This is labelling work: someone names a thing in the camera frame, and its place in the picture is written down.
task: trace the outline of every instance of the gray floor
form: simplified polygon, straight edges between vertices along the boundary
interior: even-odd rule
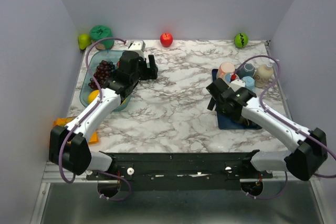
[[[263,195],[283,182],[267,182]],[[124,202],[99,199],[96,184],[52,184],[42,223],[322,223],[310,183],[289,182],[274,200],[253,200],[241,191],[136,192]]]

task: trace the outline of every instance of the bunch of red grapes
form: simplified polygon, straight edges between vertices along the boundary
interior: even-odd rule
[[[116,69],[112,61],[102,60],[96,68],[96,72],[93,76],[97,79],[99,85],[103,85],[104,82],[111,76],[111,73]],[[89,87],[93,90],[97,90],[97,85],[93,81],[93,78],[90,79]]]

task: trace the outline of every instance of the gray wall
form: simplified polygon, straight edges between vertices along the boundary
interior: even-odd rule
[[[270,39],[293,0],[62,0],[80,32],[104,24],[124,38]]]
[[[61,0],[0,0],[0,222],[29,223],[80,55]]]
[[[327,134],[336,152],[336,1],[294,0],[271,43],[271,53],[283,66],[282,84],[293,118]],[[335,174],[329,156],[321,173]],[[335,179],[322,179],[330,208],[336,209]]]

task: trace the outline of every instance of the marble countertop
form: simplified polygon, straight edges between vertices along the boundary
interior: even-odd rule
[[[154,54],[158,79],[142,81],[133,91],[127,108],[111,113],[97,128],[99,143],[92,151],[104,152],[250,152],[280,151],[286,148],[265,130],[220,130],[216,112],[207,110],[211,70],[223,61],[236,67],[248,57],[265,55],[262,41],[249,41],[237,49],[227,40],[176,40],[163,48],[158,40],[145,40],[145,56]],[[124,49],[116,42],[114,49]],[[90,58],[96,53],[93,50]],[[252,60],[254,66],[266,59]],[[83,60],[68,116],[78,115],[86,74]],[[265,95],[265,103],[285,114],[277,87]]]

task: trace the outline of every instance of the small watermelon ball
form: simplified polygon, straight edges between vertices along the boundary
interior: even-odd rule
[[[237,34],[235,37],[235,45],[238,48],[243,48],[247,45],[248,43],[248,37],[246,34]]]

